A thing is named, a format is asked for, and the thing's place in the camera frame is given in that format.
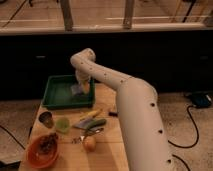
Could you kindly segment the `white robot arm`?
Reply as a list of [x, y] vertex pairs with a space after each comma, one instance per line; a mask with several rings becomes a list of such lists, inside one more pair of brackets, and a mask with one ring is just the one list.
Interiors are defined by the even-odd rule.
[[80, 84], [95, 78], [116, 92], [116, 108], [129, 171], [176, 171], [161, 114], [158, 94], [147, 81], [95, 62], [86, 48], [70, 57]]

